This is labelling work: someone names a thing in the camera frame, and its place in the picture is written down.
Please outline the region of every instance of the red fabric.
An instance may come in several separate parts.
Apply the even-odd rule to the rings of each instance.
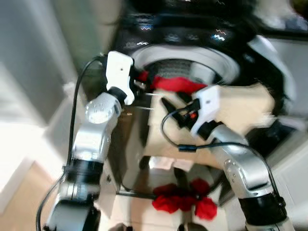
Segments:
[[[191,191],[179,188],[175,184],[155,188],[153,193],[158,197],[152,202],[153,207],[156,210],[174,213],[178,209],[187,212],[196,205],[196,216],[212,220],[217,215],[217,207],[210,198],[206,197],[210,189],[208,183],[198,178],[190,183],[190,187]]]
[[[156,196],[160,195],[171,195],[173,192],[175,192],[178,189],[176,184],[167,184],[164,186],[157,187],[153,190],[153,193]]]
[[[152,205],[158,211],[163,210],[168,213],[174,213],[180,208],[179,202],[179,196],[166,197],[161,195],[157,197],[154,201],[152,201]]]
[[[194,214],[200,219],[212,220],[217,215],[217,206],[211,198],[203,197],[196,203]]]
[[[193,196],[181,197],[179,208],[180,208],[180,210],[187,212],[187,211],[191,210],[192,206],[194,204],[196,204],[196,202],[197,202],[197,198],[195,198]]]
[[[148,72],[142,72],[138,80],[146,81],[148,77]],[[187,94],[192,94],[207,85],[201,83],[192,82],[184,77],[174,77],[174,78],[163,78],[161,76],[155,76],[151,84],[152,89],[163,89],[173,92],[185,92]]]
[[[196,194],[199,194],[200,196],[206,196],[210,190],[208,183],[200,178],[193,180],[190,183],[190,187]]]

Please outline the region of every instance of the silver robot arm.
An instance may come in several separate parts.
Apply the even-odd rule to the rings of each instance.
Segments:
[[[215,127],[209,139],[248,145],[224,124]],[[239,199],[248,231],[294,231],[284,200],[275,194],[266,164],[251,150],[236,145],[211,148]]]
[[[96,231],[100,211],[94,201],[100,194],[103,164],[122,107],[132,104],[129,71],[133,60],[111,51],[106,77],[108,93],[102,93],[86,106],[85,120],[72,149],[72,161],[64,168],[65,179],[59,185],[57,201],[44,226],[46,231]]]

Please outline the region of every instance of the black cable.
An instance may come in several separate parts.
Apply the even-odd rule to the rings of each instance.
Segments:
[[[275,224],[275,225],[276,225],[276,227],[277,227],[278,231],[280,231],[280,229],[279,229],[278,225],[277,225],[277,224]]]
[[[60,181],[64,178],[64,173],[62,176],[49,188],[48,192],[46,193],[45,198],[42,200],[38,207],[37,216],[36,216],[36,231],[41,231],[41,225],[40,225],[40,217],[42,214],[43,207],[47,201],[47,199],[50,197],[52,191],[55,189],[55,187],[60,183]]]
[[[164,124],[165,122],[167,121],[168,118],[170,118],[171,116],[173,116],[175,113],[179,113],[179,112],[182,112],[182,111],[187,111],[190,109],[190,106],[186,106],[184,108],[180,108],[180,109],[177,109],[169,114],[167,114],[162,122],[161,122],[161,132],[164,136],[164,138],[174,147],[180,149],[180,148],[185,148],[185,150],[192,150],[192,151],[196,151],[197,149],[203,149],[203,148],[214,148],[214,147],[221,147],[221,146],[231,146],[231,145],[234,145],[234,146],[238,146],[238,147],[243,147],[243,148],[246,148],[248,150],[250,150],[254,155],[256,155],[257,157],[259,157],[261,159],[261,161],[264,163],[264,165],[266,166],[266,169],[268,171],[268,174],[269,174],[269,179],[270,179],[270,182],[272,184],[272,187],[273,187],[273,190],[276,194],[276,196],[280,197],[279,195],[279,192],[278,192],[278,189],[277,189],[277,185],[276,185],[276,182],[275,182],[275,179],[273,177],[273,173],[271,172],[271,169],[268,165],[268,163],[266,162],[266,160],[263,158],[263,156],[258,153],[255,149],[253,149],[252,147],[248,146],[248,145],[245,145],[245,144],[242,144],[242,143],[236,143],[236,142],[220,142],[220,143],[210,143],[210,144],[204,144],[204,145],[199,145],[199,146],[196,146],[196,145],[187,145],[187,144],[176,144],[174,141],[172,141],[165,133],[164,131]]]
[[[173,141],[167,136],[167,134],[166,134],[165,131],[164,131],[164,124],[165,124],[165,122],[167,121],[167,119],[169,119],[169,118],[170,118],[171,116],[173,116],[174,114],[179,113],[179,112],[182,112],[182,111],[186,111],[186,110],[187,110],[187,108],[184,107],[184,108],[177,109],[177,110],[175,110],[175,111],[173,111],[173,112],[170,112],[168,115],[166,115],[166,116],[163,118],[163,120],[162,120],[162,122],[161,122],[161,124],[160,124],[160,129],[161,129],[161,131],[162,131],[162,134],[163,134],[164,138],[165,138],[170,144],[172,144],[172,146],[174,146],[174,147],[176,147],[176,148],[178,148],[179,145],[176,144],[175,142],[173,142]]]
[[[66,161],[66,166],[69,166],[71,161],[72,161],[72,149],[73,149],[73,138],[74,138],[74,125],[75,125],[75,116],[76,116],[76,107],[77,107],[77,96],[78,96],[78,91],[79,91],[79,86],[82,81],[82,78],[84,77],[88,67],[94,63],[95,61],[102,61],[101,56],[96,56],[94,57],[91,61],[87,62],[85,66],[83,67],[81,74],[78,76],[76,86],[75,86],[75,92],[74,92],[74,99],[73,99],[73,107],[72,107],[72,117],[71,117],[71,124],[70,124],[70,130],[69,130],[69,143],[68,143],[68,155],[67,155],[67,161]],[[41,218],[41,213],[43,210],[43,207],[49,198],[50,194],[52,191],[56,188],[56,186],[61,182],[61,180],[65,177],[66,172],[64,171],[62,176],[50,187],[48,190],[45,198],[42,200],[38,207],[37,215],[36,215],[36,231],[41,231],[41,224],[40,224],[40,218]]]

